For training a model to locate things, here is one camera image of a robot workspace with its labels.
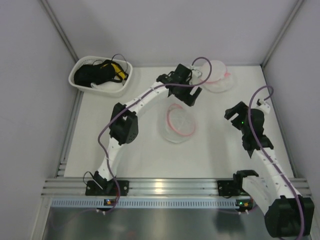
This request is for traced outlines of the white mesh laundry bag front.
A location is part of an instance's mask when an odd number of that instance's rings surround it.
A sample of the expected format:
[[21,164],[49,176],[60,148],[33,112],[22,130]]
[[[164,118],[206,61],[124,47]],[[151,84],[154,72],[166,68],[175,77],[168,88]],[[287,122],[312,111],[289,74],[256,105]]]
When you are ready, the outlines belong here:
[[161,109],[157,125],[162,138],[172,144],[187,142],[195,134],[197,126],[195,117],[177,103]]

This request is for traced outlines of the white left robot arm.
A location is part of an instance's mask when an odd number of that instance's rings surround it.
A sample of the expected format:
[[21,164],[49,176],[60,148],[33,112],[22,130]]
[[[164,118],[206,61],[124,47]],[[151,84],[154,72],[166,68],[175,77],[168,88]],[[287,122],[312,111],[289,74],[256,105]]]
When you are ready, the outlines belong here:
[[195,67],[179,64],[174,71],[161,74],[156,81],[139,96],[122,104],[114,105],[110,122],[98,135],[98,143],[105,156],[94,173],[98,181],[109,182],[116,177],[124,147],[132,143],[139,133],[139,118],[158,102],[174,96],[192,107],[202,91],[198,84],[192,84]]

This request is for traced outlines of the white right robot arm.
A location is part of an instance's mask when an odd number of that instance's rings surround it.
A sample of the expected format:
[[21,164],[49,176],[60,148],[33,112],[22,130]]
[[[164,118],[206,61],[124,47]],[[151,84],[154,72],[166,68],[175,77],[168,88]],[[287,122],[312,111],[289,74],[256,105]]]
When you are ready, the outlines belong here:
[[233,180],[236,189],[247,193],[260,208],[271,237],[301,239],[311,232],[315,205],[290,182],[264,134],[265,115],[270,110],[266,101],[258,100],[255,108],[241,101],[225,111],[225,119],[241,131],[242,146],[252,164],[249,170],[234,173]]

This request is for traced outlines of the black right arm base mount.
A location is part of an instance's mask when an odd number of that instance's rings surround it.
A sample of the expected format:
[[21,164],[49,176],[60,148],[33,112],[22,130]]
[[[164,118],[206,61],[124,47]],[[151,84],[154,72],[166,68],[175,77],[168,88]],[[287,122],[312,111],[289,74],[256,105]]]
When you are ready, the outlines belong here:
[[218,195],[220,197],[231,198],[249,196],[249,194],[241,190],[233,180],[218,180],[216,183]]

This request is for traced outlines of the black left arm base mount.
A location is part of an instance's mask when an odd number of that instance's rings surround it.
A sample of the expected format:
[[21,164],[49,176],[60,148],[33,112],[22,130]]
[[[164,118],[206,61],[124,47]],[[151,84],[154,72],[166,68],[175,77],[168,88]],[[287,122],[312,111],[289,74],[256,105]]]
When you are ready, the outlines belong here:
[[92,180],[86,184],[86,196],[127,196],[129,192],[130,182],[128,180],[118,180],[118,185],[113,179],[107,181],[99,174],[94,175]]

